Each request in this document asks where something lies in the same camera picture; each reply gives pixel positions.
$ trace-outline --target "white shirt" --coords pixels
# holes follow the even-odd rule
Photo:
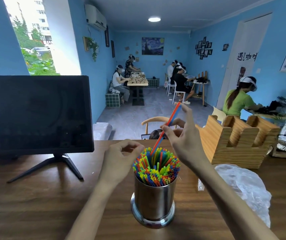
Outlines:
[[[123,78],[121,75],[119,75],[118,72],[115,72],[115,73],[113,74],[113,78],[112,78],[113,87],[117,87],[117,86],[120,86],[120,85],[121,85],[121,84],[117,81],[117,79],[116,79],[117,77],[119,77],[120,80],[121,80],[121,78]]]
[[[174,70],[174,67],[173,67],[172,65],[169,65],[168,68],[167,68],[167,76],[168,76],[169,78],[172,77],[172,75],[173,75],[173,70]]]

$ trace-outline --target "building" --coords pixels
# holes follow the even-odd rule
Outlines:
[[[21,22],[24,19],[30,39],[33,39],[32,30],[36,28],[42,34],[43,43],[45,45],[52,44],[52,36],[42,0],[4,0],[4,2],[13,26],[15,19]]]

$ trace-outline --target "monitor stand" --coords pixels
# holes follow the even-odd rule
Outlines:
[[[49,164],[52,163],[66,163],[67,166],[69,167],[69,169],[75,174],[75,176],[79,179],[79,180],[84,180],[81,173],[78,171],[78,169],[76,168],[75,164],[72,162],[72,160],[68,157],[67,154],[53,154],[54,157],[46,159],[45,161],[42,161],[41,163],[37,164],[36,166],[33,166],[31,169],[28,169],[26,172],[21,173],[20,175],[18,175],[17,177],[12,178],[11,180],[7,181],[7,183],[12,183],[22,177],[25,177],[26,175],[31,174],[32,172],[35,172],[36,170],[45,167]]]

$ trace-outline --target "air conditioner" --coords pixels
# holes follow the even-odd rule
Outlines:
[[[106,30],[106,18],[92,5],[85,5],[86,21],[98,30]]]

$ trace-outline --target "computer monitor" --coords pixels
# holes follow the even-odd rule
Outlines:
[[[88,76],[0,76],[0,154],[93,151]]]

